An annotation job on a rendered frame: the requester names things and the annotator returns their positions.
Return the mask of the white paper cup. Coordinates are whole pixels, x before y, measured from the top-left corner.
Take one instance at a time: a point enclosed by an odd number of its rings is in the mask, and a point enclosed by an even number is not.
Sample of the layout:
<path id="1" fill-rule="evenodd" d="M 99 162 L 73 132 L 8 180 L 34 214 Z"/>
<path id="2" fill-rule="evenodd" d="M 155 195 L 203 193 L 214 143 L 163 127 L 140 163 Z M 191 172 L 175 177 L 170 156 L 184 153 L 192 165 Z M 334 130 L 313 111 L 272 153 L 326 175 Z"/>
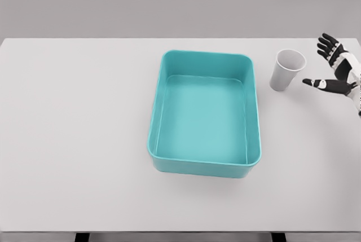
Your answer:
<path id="1" fill-rule="evenodd" d="M 293 49 L 280 50 L 276 54 L 270 87 L 275 91 L 286 90 L 306 64 L 306 58 L 299 51 Z"/>

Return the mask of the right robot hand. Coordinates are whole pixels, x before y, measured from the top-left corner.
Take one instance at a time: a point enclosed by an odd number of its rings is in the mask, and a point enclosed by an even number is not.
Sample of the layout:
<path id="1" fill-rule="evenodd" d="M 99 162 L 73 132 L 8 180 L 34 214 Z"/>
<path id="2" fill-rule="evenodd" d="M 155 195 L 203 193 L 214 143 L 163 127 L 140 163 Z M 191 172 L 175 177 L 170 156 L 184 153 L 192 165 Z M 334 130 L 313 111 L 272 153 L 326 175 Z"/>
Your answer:
<path id="1" fill-rule="evenodd" d="M 317 90 L 349 98 L 361 118 L 361 62 L 329 34 L 318 38 L 317 53 L 333 70 L 334 79 L 304 78 L 302 83 Z"/>

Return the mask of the teal plastic basket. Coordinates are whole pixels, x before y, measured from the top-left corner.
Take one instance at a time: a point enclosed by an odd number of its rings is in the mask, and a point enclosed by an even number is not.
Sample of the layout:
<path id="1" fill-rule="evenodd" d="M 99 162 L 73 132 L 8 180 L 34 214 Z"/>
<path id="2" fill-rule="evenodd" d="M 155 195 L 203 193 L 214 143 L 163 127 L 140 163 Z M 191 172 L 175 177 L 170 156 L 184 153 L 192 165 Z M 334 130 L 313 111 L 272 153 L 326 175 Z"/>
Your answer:
<path id="1" fill-rule="evenodd" d="M 245 178 L 262 156 L 254 64 L 243 54 L 163 54 L 147 139 L 158 171 Z"/>

